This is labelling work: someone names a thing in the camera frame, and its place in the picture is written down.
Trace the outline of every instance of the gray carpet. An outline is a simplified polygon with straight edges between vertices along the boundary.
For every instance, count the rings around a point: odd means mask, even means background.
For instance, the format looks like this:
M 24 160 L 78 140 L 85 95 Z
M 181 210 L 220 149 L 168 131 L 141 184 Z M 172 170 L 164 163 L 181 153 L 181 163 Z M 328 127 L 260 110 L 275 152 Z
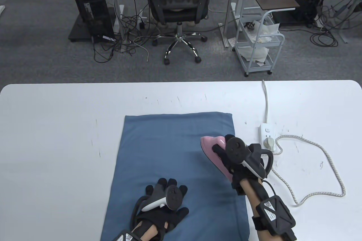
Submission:
M 133 0 L 119 0 L 125 14 L 134 15 Z M 340 0 L 325 0 L 334 4 Z M 146 0 L 136 0 L 137 9 Z M 226 10 L 227 0 L 211 0 L 212 10 Z M 320 48 L 309 42 L 310 34 L 286 32 L 279 61 L 272 75 L 243 69 L 231 49 L 225 49 L 218 29 L 206 33 L 208 41 L 195 39 L 203 61 L 194 63 L 188 48 L 178 45 L 170 55 L 171 64 L 162 58 L 168 44 L 152 47 L 146 62 L 141 48 L 133 56 L 116 54 L 106 64 L 93 61 L 92 44 L 71 43 L 67 37 L 77 17 L 74 0 L 0 0 L 6 9 L 0 17 L 0 89 L 12 83 L 56 82 L 169 82 L 169 81 L 244 81 L 244 80 L 324 80 L 352 79 L 362 84 L 362 26 L 345 31 L 350 43 L 335 48 Z M 208 30 L 224 22 L 225 13 L 209 12 L 195 29 Z M 352 22 L 360 23 L 362 16 Z M 229 37 L 235 33 L 230 24 Z

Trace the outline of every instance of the power strip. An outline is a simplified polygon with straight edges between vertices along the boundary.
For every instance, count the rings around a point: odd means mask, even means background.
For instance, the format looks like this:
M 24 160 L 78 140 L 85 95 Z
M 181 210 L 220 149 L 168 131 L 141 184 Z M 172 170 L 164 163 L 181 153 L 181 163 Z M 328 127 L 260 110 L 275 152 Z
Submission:
M 260 145 L 261 148 L 266 148 L 264 141 L 267 138 L 273 138 L 275 140 L 275 126 L 269 123 L 262 123 L 260 125 Z

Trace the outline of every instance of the black box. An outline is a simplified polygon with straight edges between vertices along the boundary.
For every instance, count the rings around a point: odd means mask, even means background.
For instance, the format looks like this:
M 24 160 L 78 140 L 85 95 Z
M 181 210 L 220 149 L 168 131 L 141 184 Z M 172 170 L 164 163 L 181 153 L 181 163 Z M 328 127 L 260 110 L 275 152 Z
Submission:
M 106 0 L 78 0 L 89 33 L 95 40 L 103 36 L 114 38 L 114 8 L 108 8 Z

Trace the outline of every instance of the chrome chair base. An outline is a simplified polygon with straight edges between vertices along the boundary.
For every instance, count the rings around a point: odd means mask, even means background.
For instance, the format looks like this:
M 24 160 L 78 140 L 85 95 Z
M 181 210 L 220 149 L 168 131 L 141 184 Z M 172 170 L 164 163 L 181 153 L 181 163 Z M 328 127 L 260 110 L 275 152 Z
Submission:
M 163 59 L 163 63 L 165 65 L 169 65 L 170 64 L 170 60 L 168 59 L 168 55 L 171 53 L 172 49 L 176 46 L 176 44 L 181 41 L 182 43 L 185 43 L 187 46 L 189 46 L 190 50 L 194 53 L 195 55 L 195 62 L 196 63 L 200 63 L 201 62 L 201 57 L 199 56 L 196 48 L 189 42 L 187 41 L 185 38 L 187 37 L 193 37 L 193 36 L 200 36 L 201 37 L 201 41 L 206 42 L 207 41 L 207 37 L 203 36 L 201 33 L 198 32 L 194 32 L 194 33 L 188 33 L 188 34 L 182 34 L 182 23 L 177 23 L 177 34 L 176 35 L 158 35 L 156 38 L 154 38 L 154 40 L 152 41 L 152 45 L 153 46 L 157 46 L 158 44 L 158 40 L 159 39 L 163 39 L 163 38 L 173 38 L 174 41 L 171 43 L 170 46 L 168 46 L 166 52 L 165 52 L 165 57 Z

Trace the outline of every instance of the pink iron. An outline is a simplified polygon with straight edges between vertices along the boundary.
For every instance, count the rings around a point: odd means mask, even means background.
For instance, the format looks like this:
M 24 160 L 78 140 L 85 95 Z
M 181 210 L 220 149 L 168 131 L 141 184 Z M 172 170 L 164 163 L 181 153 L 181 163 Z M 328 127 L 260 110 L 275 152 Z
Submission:
M 230 182 L 232 182 L 232 175 L 226 169 L 223 162 L 219 158 L 219 156 L 212 150 L 213 145 L 218 144 L 221 148 L 225 150 L 226 140 L 223 136 L 204 136 L 201 138 L 201 148 L 206 154 L 206 156 L 210 159 L 211 162 L 228 178 Z

